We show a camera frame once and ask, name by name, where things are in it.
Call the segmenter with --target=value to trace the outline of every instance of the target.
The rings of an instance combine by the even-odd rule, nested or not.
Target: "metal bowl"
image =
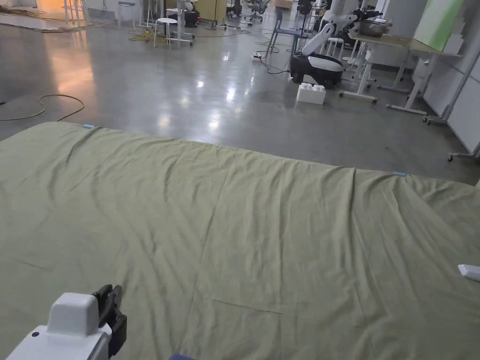
[[[360,21],[359,32],[362,35],[381,37],[387,31],[389,24],[376,23],[375,21]]]

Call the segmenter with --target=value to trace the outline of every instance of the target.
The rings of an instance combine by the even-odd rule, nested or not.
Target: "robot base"
[[[296,54],[290,60],[290,75],[296,84],[304,82],[303,77],[308,75],[317,84],[331,89],[342,82],[342,74],[342,63],[330,56]]]

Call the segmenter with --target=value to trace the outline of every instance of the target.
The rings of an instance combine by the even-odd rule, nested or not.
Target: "yellow cable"
[[[45,109],[46,109],[46,108],[45,108],[45,104],[42,103],[42,99],[43,99],[44,97],[48,97],[48,96],[63,96],[63,97],[69,97],[70,99],[77,100],[78,102],[80,102],[80,104],[82,104],[82,107],[81,107],[80,109],[78,109],[78,110],[76,110],[76,111],[74,111],[74,112],[71,112],[71,113],[68,114],[68,115],[62,116],[60,119],[55,120],[55,121],[63,120],[63,119],[66,118],[67,116],[73,115],[73,114],[79,112],[80,110],[82,110],[82,109],[85,107],[85,104],[83,103],[83,101],[80,100],[80,99],[78,99],[78,98],[76,98],[76,97],[74,97],[74,96],[64,95],[64,94],[49,94],[49,95],[43,95],[43,96],[41,96],[41,97],[38,99],[38,102],[43,106],[43,109],[42,109],[40,112],[38,112],[38,113],[36,113],[36,114],[34,114],[34,115],[24,116],[24,117],[22,117],[22,118],[0,119],[0,121],[29,119],[29,118],[33,118],[33,117],[35,117],[35,116],[40,115],[40,114],[43,113],[43,112],[45,111]]]
[[[128,32],[129,35],[132,35],[132,37],[129,38],[130,41],[153,41],[155,34],[151,34],[148,30],[145,30],[145,33],[136,34],[135,32],[138,31],[141,30],[130,30]],[[167,39],[159,34],[156,35],[156,40],[160,42],[167,42]]]

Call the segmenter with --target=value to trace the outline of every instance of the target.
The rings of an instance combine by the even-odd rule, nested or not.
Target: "desk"
[[[400,70],[398,71],[398,74],[395,78],[394,84],[391,87],[388,86],[379,86],[380,89],[384,90],[394,90],[398,92],[405,92],[403,89],[398,89],[398,83],[400,82],[400,79],[403,75],[403,72],[405,71],[405,67],[407,65],[408,61],[408,55],[411,51],[420,51],[420,52],[425,52],[429,54],[430,57],[436,57],[440,55],[445,55],[445,56],[457,56],[459,57],[460,55],[457,54],[449,54],[449,53],[444,53],[441,51],[438,51],[434,48],[429,47],[428,45],[425,45],[421,42],[419,42],[416,39],[410,38],[410,37],[400,37],[400,36],[392,36],[392,35],[383,35],[381,37],[372,37],[372,36],[366,36],[366,35],[361,35],[356,32],[350,32],[349,35],[350,38],[358,41],[364,42],[368,48],[370,49],[370,58],[367,63],[367,67],[365,69],[365,73],[363,74],[362,80],[360,82],[359,89],[356,93],[351,93],[349,91],[340,91],[340,96],[349,96],[349,97],[354,97],[358,99],[363,99],[363,100],[369,100],[372,101],[372,103],[376,104],[378,98],[374,96],[368,96],[365,95],[363,92],[365,90],[365,86],[367,83],[367,79],[370,75],[370,72],[372,70],[372,60],[374,58],[374,54],[377,50],[378,45],[387,45],[387,46],[393,46],[397,48],[406,48],[408,50],[407,56],[405,56],[405,59],[402,63],[402,66],[400,67]],[[415,83],[415,86],[413,87],[413,90],[410,93],[410,97],[407,101],[407,104],[404,107],[396,106],[396,105],[387,105],[387,108],[392,108],[395,110],[401,110],[401,111],[407,111],[407,112],[413,112],[416,114],[421,114],[421,115],[426,115],[425,111],[421,110],[415,110],[412,109],[413,102],[417,96],[417,93],[420,89],[422,81],[418,81]]]

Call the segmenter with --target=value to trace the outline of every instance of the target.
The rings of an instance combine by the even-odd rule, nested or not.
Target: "white plastic box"
[[[305,103],[322,105],[325,100],[325,87],[309,83],[301,83],[297,92],[297,100]]]

